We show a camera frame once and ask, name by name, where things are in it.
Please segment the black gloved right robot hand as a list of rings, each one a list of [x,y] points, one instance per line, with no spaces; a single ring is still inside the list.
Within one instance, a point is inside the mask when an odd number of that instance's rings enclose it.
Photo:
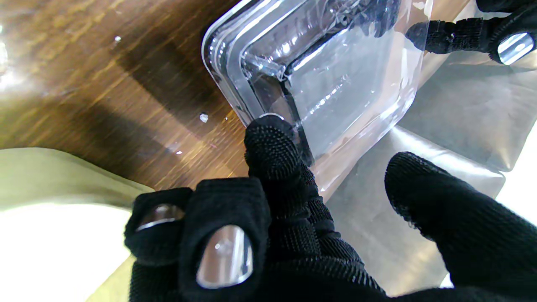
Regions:
[[[247,177],[136,197],[130,302],[535,302],[535,225],[432,162],[396,153],[384,187],[453,287],[391,297],[335,230],[293,126],[263,115],[244,145]]]

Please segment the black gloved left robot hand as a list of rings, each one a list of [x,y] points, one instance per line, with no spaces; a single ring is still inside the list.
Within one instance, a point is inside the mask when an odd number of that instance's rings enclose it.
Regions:
[[[468,18],[453,22],[428,21],[412,25],[406,37],[418,49],[435,54],[457,51],[487,53],[496,63],[511,65],[536,50],[535,0],[477,0],[481,12],[506,17]]]

